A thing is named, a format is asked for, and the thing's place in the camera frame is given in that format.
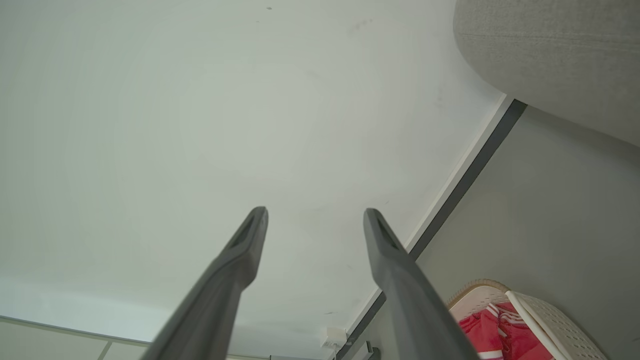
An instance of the gray fabric cushion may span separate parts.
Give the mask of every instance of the gray fabric cushion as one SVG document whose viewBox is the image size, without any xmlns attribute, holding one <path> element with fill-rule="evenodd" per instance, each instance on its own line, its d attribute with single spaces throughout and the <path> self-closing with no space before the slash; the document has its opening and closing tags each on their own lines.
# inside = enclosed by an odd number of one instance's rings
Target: gray fabric cushion
<svg viewBox="0 0 640 360">
<path fill-rule="evenodd" d="M 454 32 L 499 90 L 640 145 L 640 0 L 458 0 Z"/>
</svg>

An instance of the white plastic basket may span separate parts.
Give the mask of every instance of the white plastic basket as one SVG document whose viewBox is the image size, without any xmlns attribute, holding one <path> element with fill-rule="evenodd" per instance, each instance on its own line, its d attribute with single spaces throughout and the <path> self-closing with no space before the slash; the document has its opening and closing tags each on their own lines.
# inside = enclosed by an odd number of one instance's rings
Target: white plastic basket
<svg viewBox="0 0 640 360">
<path fill-rule="evenodd" d="M 449 301 L 449 311 L 456 321 L 460 321 L 489 303 L 507 301 L 556 360 L 606 360 L 598 347 L 562 311 L 548 302 L 511 291 L 496 281 L 470 282 Z"/>
</svg>

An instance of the fabric texture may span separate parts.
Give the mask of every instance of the fabric texture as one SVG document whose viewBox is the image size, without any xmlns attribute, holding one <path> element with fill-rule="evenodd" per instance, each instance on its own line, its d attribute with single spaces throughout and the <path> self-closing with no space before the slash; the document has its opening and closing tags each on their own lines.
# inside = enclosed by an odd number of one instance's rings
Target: fabric texture
<svg viewBox="0 0 640 360">
<path fill-rule="evenodd" d="M 489 304 L 459 324 L 480 359 L 553 359 L 509 302 Z"/>
<path fill-rule="evenodd" d="M 458 0 L 454 33 L 499 90 L 640 145 L 640 1 Z"/>
</svg>

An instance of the wall socket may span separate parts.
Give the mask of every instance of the wall socket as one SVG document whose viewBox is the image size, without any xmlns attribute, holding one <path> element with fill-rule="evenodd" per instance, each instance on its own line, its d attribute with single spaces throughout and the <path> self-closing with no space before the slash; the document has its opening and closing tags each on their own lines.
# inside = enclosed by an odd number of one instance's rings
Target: wall socket
<svg viewBox="0 0 640 360">
<path fill-rule="evenodd" d="M 326 339 L 324 340 L 322 347 L 333 348 L 334 345 L 337 345 L 338 348 L 341 348 L 346 343 L 347 332 L 344 329 L 339 329 L 337 327 L 326 328 Z"/>
</svg>

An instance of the pink cloth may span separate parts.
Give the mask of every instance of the pink cloth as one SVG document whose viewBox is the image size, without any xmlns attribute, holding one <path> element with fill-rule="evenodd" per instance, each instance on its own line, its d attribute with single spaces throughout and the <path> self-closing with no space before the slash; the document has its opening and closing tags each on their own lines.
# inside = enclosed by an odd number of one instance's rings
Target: pink cloth
<svg viewBox="0 0 640 360">
<path fill-rule="evenodd" d="M 480 359 L 553 359 L 510 302 L 489 304 L 484 310 L 462 319 L 460 327 Z"/>
</svg>

